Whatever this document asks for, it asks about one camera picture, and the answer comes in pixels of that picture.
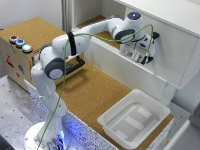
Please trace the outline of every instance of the cork board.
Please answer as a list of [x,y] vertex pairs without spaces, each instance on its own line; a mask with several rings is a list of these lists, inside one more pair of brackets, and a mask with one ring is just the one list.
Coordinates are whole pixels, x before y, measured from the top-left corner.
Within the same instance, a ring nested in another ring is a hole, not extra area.
[[26,44],[32,46],[32,53],[34,54],[37,54],[43,45],[52,43],[54,38],[63,34],[66,33],[40,17],[27,20],[0,31],[0,37],[8,43],[12,35],[17,35],[20,39],[25,40]]
[[[84,27],[84,26],[86,26],[86,25],[89,25],[89,24],[92,24],[92,23],[94,23],[94,22],[98,22],[98,21],[101,21],[101,20],[104,20],[104,19],[105,19],[105,17],[103,17],[103,16],[97,16],[97,17],[95,17],[95,18],[93,18],[93,19],[91,19],[91,20],[89,20],[89,21],[87,21],[87,22],[84,22],[84,23],[78,25],[77,27],[78,27],[78,28],[82,28],[82,27]],[[106,32],[98,33],[98,34],[96,34],[96,35],[98,35],[98,36],[100,36],[100,37],[103,37],[103,38],[106,38],[106,39],[109,39],[109,40],[113,40],[113,38],[112,38],[110,32],[107,32],[107,31],[106,31]],[[115,47],[115,48],[117,48],[117,49],[120,49],[120,44],[118,44],[118,43],[115,43],[115,42],[107,42],[107,41],[105,41],[105,42],[108,43],[108,44],[110,44],[110,45],[112,45],[113,47]]]
[[[61,87],[57,85],[58,94]],[[97,118],[129,92],[131,89],[86,63],[84,69],[66,80],[62,99],[72,113],[123,150],[105,134]],[[170,114],[136,150],[145,150],[173,118]]]

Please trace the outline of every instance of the translucent container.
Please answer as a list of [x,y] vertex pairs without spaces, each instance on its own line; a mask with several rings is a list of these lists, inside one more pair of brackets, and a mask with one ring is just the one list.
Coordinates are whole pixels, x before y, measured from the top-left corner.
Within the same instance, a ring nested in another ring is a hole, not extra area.
[[169,113],[169,108],[136,89],[97,121],[119,145],[126,149],[136,149]]

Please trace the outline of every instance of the yellow-green wire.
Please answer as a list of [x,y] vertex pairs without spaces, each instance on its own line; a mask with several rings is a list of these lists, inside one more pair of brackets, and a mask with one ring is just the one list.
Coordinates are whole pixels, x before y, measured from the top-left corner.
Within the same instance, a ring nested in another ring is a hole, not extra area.
[[[99,39],[101,39],[101,40],[108,41],[108,42],[121,42],[121,41],[125,41],[125,40],[131,38],[132,36],[136,35],[138,32],[140,32],[141,30],[143,30],[144,28],[146,28],[146,27],[148,27],[148,26],[151,26],[151,39],[150,39],[149,47],[148,47],[148,50],[147,50],[147,53],[149,53],[149,49],[150,49],[150,47],[151,47],[151,41],[152,41],[152,37],[153,37],[153,25],[152,25],[152,24],[148,24],[148,25],[142,27],[141,29],[139,29],[139,30],[136,31],[135,33],[131,34],[129,37],[124,38],[124,39],[122,39],[122,40],[108,40],[108,39],[102,38],[102,37],[100,37],[100,36],[97,36],[97,35],[94,35],[94,34],[89,34],[89,33],[79,33],[79,34],[75,34],[74,36],[79,36],[79,35],[90,35],[90,36],[94,36],[94,37],[96,37],[96,38],[99,38]],[[67,42],[66,42],[66,44],[65,44],[64,60],[65,60],[65,58],[66,58],[66,50],[67,50],[68,42],[69,42],[69,39],[67,40]],[[58,101],[57,101],[57,104],[56,104],[56,108],[55,108],[55,110],[54,110],[54,112],[53,112],[53,114],[52,114],[52,116],[51,116],[51,118],[50,118],[50,120],[49,120],[49,122],[48,122],[48,124],[47,124],[47,126],[46,126],[46,128],[45,128],[45,130],[44,130],[44,133],[42,134],[42,138],[41,138],[41,140],[40,140],[40,143],[39,143],[39,145],[38,145],[38,148],[40,147],[40,145],[41,145],[41,143],[42,143],[42,140],[43,140],[43,138],[44,138],[44,135],[45,135],[45,133],[46,133],[46,130],[47,130],[47,128],[49,127],[49,124],[51,123],[51,120],[52,120],[53,116],[55,115],[56,110],[57,110],[57,108],[58,108],[58,105],[59,105],[59,102],[60,102],[60,98],[61,98],[61,95],[62,95],[62,92],[63,92],[63,89],[64,89],[64,85],[65,85],[65,79],[66,79],[66,61],[64,61],[64,80],[63,80],[63,84],[62,84],[62,88],[61,88],[61,91],[60,91],[60,95],[59,95],[59,98],[58,98]]]

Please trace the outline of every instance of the black cap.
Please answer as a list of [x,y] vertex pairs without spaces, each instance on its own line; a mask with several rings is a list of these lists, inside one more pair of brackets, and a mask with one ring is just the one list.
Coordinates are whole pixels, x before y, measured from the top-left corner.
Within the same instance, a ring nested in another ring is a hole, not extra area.
[[131,12],[127,15],[127,17],[131,20],[137,20],[141,17],[141,15],[137,12]]

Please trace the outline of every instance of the robotic arm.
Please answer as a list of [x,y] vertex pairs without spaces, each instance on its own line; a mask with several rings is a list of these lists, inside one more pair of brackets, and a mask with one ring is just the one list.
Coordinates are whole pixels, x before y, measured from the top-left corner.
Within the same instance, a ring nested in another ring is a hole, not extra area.
[[[119,16],[111,16],[106,20],[88,25],[77,32],[74,35],[80,33],[97,34],[103,31],[109,31],[115,40],[122,40],[128,38],[130,35],[142,28],[143,19],[139,13],[132,12],[127,15],[125,20],[121,19]],[[90,35],[79,35],[74,36],[76,52],[85,52],[90,45]],[[55,38],[52,44],[45,45],[41,48],[40,52],[40,62],[38,62],[31,70],[31,76],[34,85],[39,92],[40,99],[46,106],[48,113],[46,114],[45,124],[41,127],[37,133],[36,139],[34,141],[42,140],[43,149],[51,149],[49,143],[55,142],[58,135],[63,132],[62,126],[62,116],[67,112],[67,106],[64,101],[60,99],[59,107],[56,110],[50,124],[48,124],[52,114],[54,113],[55,106],[57,104],[58,95],[55,92],[56,87],[54,84],[55,79],[59,79],[64,74],[64,51],[65,44],[68,40],[68,35],[62,35]],[[143,30],[124,41],[119,42],[120,44],[125,44],[130,41],[137,41],[137,47],[140,47],[147,51],[150,36],[147,35]],[[72,55],[72,45],[70,42],[66,48],[66,56]],[[155,54],[154,41],[152,40],[151,47],[149,50],[150,56]]]

